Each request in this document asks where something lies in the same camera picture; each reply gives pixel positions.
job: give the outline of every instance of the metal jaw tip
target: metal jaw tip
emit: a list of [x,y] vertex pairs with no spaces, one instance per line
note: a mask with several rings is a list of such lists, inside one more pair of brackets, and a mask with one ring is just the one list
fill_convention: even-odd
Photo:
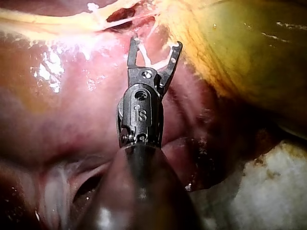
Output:
[[172,54],[166,69],[162,72],[157,72],[153,68],[139,67],[136,65],[139,44],[140,40],[137,36],[131,38],[127,60],[129,84],[128,87],[142,81],[143,83],[149,83],[149,81],[151,80],[154,81],[154,87],[157,89],[161,97],[163,97],[166,94],[175,74],[183,45],[181,42],[177,41],[177,46],[172,47]]
[[173,79],[182,43],[172,47],[171,58],[164,71],[136,65],[140,40],[131,38],[128,54],[128,89],[118,104],[117,128],[119,145],[149,143],[161,147],[163,132],[162,99]]

